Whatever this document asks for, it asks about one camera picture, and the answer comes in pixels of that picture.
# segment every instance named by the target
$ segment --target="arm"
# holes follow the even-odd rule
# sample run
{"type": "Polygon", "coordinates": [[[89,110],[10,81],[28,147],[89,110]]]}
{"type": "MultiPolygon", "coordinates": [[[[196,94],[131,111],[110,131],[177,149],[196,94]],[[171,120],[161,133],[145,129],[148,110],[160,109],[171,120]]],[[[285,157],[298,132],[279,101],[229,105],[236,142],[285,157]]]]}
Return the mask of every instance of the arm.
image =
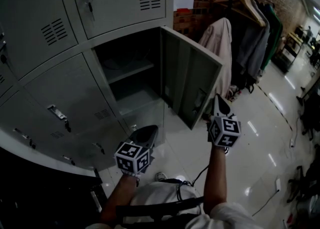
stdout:
{"type": "Polygon", "coordinates": [[[208,171],[204,184],[203,210],[210,214],[220,203],[227,202],[226,155],[224,148],[212,144],[208,171]]]}
{"type": "Polygon", "coordinates": [[[116,224],[116,206],[129,205],[134,196],[137,178],[123,174],[120,181],[113,190],[105,207],[101,211],[100,222],[114,227],[116,224]]]}

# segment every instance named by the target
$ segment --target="hanging jacket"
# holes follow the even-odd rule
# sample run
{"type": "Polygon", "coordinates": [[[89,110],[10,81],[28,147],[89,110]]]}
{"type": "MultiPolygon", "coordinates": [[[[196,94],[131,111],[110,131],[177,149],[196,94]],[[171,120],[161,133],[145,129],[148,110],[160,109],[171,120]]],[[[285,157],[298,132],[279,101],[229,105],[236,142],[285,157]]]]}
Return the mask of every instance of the hanging jacket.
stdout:
{"type": "Polygon", "coordinates": [[[256,9],[256,11],[259,13],[259,15],[262,17],[263,21],[265,22],[265,28],[262,29],[261,38],[256,44],[254,48],[254,52],[251,54],[248,61],[248,65],[247,65],[248,74],[252,76],[254,79],[256,79],[265,57],[266,48],[268,45],[268,39],[270,36],[270,25],[269,25],[269,21],[261,12],[261,10],[258,8],[254,0],[252,0],[252,5],[256,9]]]}
{"type": "Polygon", "coordinates": [[[268,46],[266,48],[261,65],[261,69],[264,70],[276,51],[278,41],[282,34],[283,25],[277,17],[274,9],[269,4],[264,6],[264,10],[262,12],[270,23],[270,36],[268,39],[268,46]]]}
{"type": "Polygon", "coordinates": [[[269,38],[270,25],[256,3],[252,3],[263,21],[265,27],[246,18],[236,15],[232,19],[232,34],[235,42],[232,43],[233,59],[242,67],[242,72],[247,72],[253,79],[257,79],[258,72],[263,63],[269,38]]]}
{"type": "Polygon", "coordinates": [[[231,24],[227,18],[221,18],[204,32],[199,44],[216,54],[224,61],[221,69],[221,75],[216,84],[216,88],[212,91],[211,97],[218,93],[222,97],[226,97],[231,85],[231,52],[232,32],[231,24]]]}

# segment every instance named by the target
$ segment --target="locker shelf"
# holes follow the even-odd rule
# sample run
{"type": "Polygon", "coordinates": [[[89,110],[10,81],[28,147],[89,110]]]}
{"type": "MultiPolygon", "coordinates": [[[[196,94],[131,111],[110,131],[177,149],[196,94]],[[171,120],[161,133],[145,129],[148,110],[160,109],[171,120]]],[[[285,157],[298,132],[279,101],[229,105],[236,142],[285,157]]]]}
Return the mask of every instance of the locker shelf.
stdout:
{"type": "Polygon", "coordinates": [[[150,69],[154,66],[155,65],[151,63],[149,60],[143,59],[136,60],[129,66],[125,66],[123,69],[119,70],[108,69],[104,64],[102,64],[102,69],[108,83],[111,84],[120,81],[126,77],[140,73],[144,70],[150,69]]]}
{"type": "Polygon", "coordinates": [[[110,85],[122,116],[129,115],[160,97],[138,76],[131,76],[110,85]]]}

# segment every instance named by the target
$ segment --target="beige coat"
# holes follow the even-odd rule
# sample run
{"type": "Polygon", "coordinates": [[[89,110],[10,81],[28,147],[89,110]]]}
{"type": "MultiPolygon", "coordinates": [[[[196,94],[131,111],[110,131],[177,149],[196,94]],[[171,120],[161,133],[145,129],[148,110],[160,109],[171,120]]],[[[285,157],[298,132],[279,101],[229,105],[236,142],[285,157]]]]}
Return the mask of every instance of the beige coat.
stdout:
{"type": "Polygon", "coordinates": [[[216,93],[222,97],[226,97],[231,85],[231,24],[227,18],[221,18],[209,27],[204,32],[199,44],[216,54],[224,61],[221,76],[218,79],[216,89],[211,93],[213,98],[216,93]]]}

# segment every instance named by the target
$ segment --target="open locker door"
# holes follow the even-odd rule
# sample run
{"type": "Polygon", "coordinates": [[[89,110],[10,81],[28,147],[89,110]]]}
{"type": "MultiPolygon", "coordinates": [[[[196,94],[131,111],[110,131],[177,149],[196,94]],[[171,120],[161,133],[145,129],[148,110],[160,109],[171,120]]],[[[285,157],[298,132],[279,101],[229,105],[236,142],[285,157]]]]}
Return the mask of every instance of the open locker door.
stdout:
{"type": "Polygon", "coordinates": [[[177,31],[161,27],[161,97],[192,130],[219,79],[223,61],[177,31]]]}

